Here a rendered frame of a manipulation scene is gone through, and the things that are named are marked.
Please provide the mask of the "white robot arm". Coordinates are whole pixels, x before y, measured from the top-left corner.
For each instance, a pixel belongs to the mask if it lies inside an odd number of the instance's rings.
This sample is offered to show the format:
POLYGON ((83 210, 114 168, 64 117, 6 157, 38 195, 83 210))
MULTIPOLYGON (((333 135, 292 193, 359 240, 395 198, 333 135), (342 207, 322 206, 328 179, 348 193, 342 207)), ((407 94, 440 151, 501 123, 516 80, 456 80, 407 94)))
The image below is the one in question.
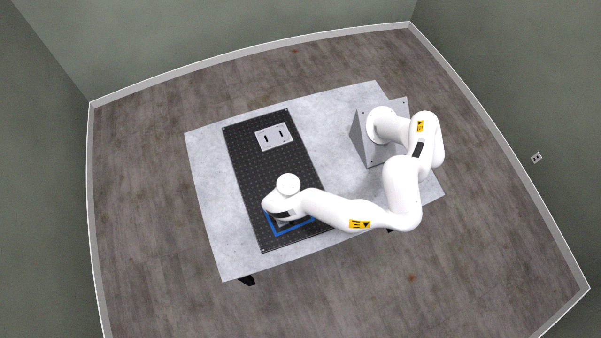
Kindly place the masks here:
POLYGON ((374 228, 408 232, 418 227, 423 214, 418 184, 427 178, 430 169, 444 162, 444 142, 434 113, 419 111, 411 119, 395 116, 391 108, 378 106, 370 111, 365 124, 366 133, 374 143, 392 141, 407 150, 406 155, 390 157, 382 169, 388 209, 368 200, 349 200, 316 188, 300 192, 298 176, 286 173, 263 199, 263 210, 281 221, 310 215, 346 233, 374 228))

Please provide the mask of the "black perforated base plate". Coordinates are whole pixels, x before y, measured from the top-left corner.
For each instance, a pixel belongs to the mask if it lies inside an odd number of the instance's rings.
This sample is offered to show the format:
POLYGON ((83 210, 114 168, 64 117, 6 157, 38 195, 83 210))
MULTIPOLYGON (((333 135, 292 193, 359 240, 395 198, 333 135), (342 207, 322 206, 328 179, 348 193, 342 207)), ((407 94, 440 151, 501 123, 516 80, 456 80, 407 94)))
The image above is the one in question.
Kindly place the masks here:
POLYGON ((262 200, 276 188, 278 178, 286 173, 298 176, 300 191, 308 188, 325 191, 287 108, 225 126, 222 130, 243 203, 262 254, 334 229, 314 218, 308 224, 275 237, 262 209, 262 200), (262 152, 255 132, 280 123, 285 123, 293 142, 262 152))

